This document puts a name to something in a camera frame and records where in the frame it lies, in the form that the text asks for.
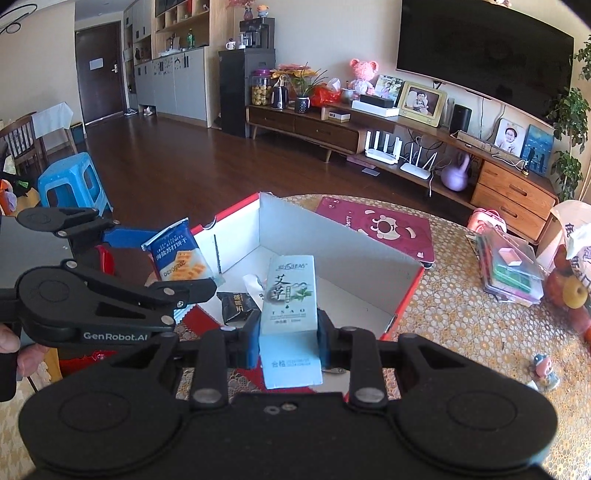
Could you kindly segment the person left hand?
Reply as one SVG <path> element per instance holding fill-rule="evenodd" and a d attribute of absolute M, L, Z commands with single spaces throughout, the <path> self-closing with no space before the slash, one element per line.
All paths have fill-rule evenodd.
<path fill-rule="evenodd" d="M 2 354 L 17 353 L 18 373 L 28 377 L 37 371 L 49 348 L 39 344 L 22 347 L 19 337 L 8 326 L 1 325 L 0 351 Z"/>

